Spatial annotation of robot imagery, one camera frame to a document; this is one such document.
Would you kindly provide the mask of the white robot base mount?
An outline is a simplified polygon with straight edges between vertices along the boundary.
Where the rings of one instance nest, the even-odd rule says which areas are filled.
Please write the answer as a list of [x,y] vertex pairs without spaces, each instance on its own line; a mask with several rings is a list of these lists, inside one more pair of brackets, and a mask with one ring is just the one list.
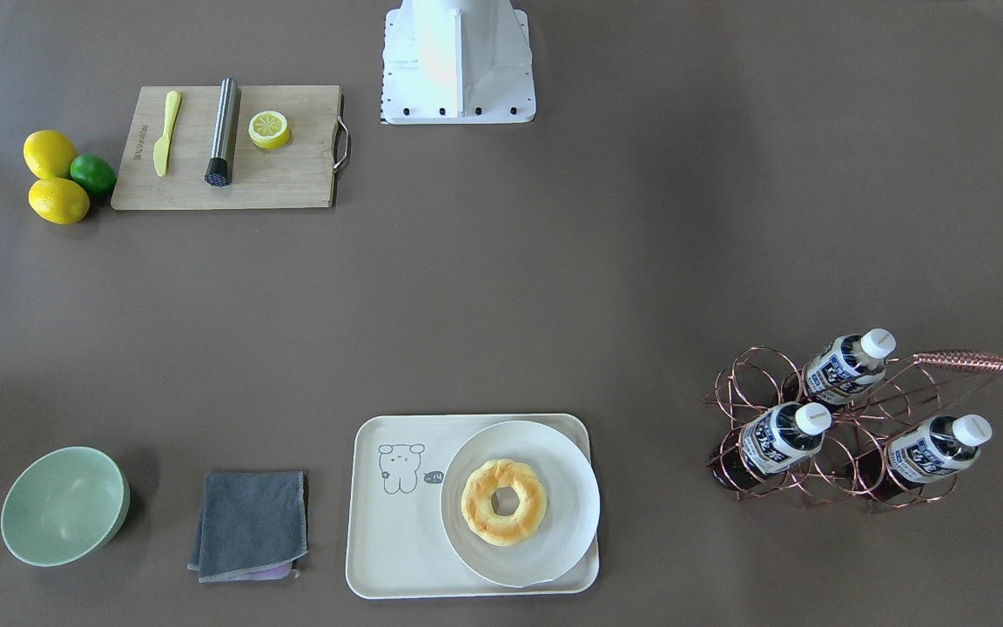
[[509,1],[403,1],[385,15],[380,119],[500,125],[537,113],[528,16]]

